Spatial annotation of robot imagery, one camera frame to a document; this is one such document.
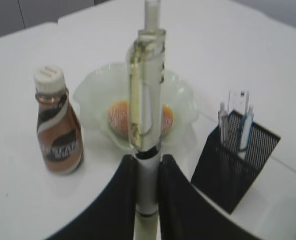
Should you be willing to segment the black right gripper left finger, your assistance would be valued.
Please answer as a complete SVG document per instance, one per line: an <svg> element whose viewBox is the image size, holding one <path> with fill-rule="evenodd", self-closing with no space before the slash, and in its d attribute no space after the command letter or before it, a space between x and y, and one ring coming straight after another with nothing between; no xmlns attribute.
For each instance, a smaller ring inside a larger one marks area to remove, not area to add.
<svg viewBox="0 0 296 240"><path fill-rule="evenodd" d="M80 215L49 240L131 240L137 195L137 160L123 156L112 179Z"/></svg>

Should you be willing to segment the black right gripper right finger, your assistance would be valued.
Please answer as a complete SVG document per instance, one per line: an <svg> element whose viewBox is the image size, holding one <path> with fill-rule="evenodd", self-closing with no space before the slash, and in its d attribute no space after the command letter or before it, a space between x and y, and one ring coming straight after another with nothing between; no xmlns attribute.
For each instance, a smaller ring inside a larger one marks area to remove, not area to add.
<svg viewBox="0 0 296 240"><path fill-rule="evenodd" d="M254 240L256 237L212 207L186 179L175 159L159 165L158 205L163 240Z"/></svg>

